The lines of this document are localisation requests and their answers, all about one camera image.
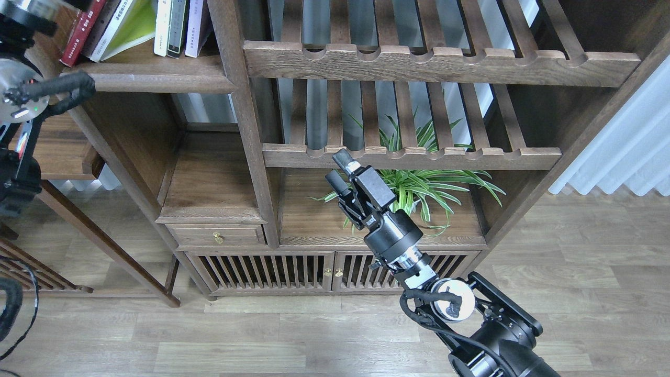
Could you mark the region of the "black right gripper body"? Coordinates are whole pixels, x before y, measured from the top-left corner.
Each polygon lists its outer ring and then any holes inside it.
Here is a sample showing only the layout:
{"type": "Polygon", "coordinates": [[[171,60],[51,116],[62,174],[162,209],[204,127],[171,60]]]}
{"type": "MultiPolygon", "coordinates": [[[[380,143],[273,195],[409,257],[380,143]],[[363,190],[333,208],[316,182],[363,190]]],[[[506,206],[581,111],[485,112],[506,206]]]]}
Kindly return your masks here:
{"type": "Polygon", "coordinates": [[[372,214],[364,218],[363,212],[355,208],[356,203],[353,191],[338,195],[338,207],[347,215],[353,227],[369,230],[364,236],[364,243],[383,262],[396,262],[422,238],[423,232],[404,210],[393,213],[388,208],[373,209],[372,214]]]}

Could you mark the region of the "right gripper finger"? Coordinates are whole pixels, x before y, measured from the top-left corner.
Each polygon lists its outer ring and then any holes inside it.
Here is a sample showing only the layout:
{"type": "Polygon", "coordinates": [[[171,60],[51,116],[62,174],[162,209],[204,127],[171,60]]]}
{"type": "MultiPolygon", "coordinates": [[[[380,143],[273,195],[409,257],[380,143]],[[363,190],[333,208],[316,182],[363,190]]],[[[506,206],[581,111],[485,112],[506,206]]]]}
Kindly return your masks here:
{"type": "Polygon", "coordinates": [[[395,202],[396,195],[371,165],[363,167],[346,149],[335,153],[333,160],[349,177],[356,202],[363,212],[384,212],[395,202]]]}
{"type": "Polygon", "coordinates": [[[344,202],[353,202],[354,194],[350,187],[350,182],[346,182],[335,170],[331,170],[325,176],[326,181],[332,186],[338,199],[344,202]]]}

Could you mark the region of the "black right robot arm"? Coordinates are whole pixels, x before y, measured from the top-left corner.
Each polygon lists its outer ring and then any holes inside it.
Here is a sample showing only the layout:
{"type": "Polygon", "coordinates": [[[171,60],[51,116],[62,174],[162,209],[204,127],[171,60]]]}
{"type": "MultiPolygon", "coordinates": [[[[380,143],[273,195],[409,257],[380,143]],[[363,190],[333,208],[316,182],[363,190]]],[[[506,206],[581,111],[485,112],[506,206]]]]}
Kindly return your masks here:
{"type": "Polygon", "coordinates": [[[371,269],[384,267],[399,282],[400,308],[450,349],[448,360],[458,375],[557,375],[533,351],[543,332],[538,320],[478,272],[466,280],[438,277],[431,257],[417,248],[422,231],[404,210],[392,210],[396,195],[378,172],[345,149],[333,160],[348,178],[332,171],[326,180],[354,226],[368,229],[371,269]]]}

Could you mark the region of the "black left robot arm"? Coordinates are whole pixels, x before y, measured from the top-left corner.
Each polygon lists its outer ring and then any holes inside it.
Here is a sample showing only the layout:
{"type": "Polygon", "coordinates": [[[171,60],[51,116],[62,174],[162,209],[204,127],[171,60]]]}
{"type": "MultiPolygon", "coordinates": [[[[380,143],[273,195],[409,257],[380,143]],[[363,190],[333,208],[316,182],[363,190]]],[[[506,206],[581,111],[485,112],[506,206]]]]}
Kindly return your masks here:
{"type": "Polygon", "coordinates": [[[2,1],[1,116],[2,215],[17,216],[41,193],[33,156],[43,122],[81,105],[96,93],[86,72],[44,79],[26,57],[34,36],[53,36],[61,7],[88,10],[90,1],[2,1]]]}

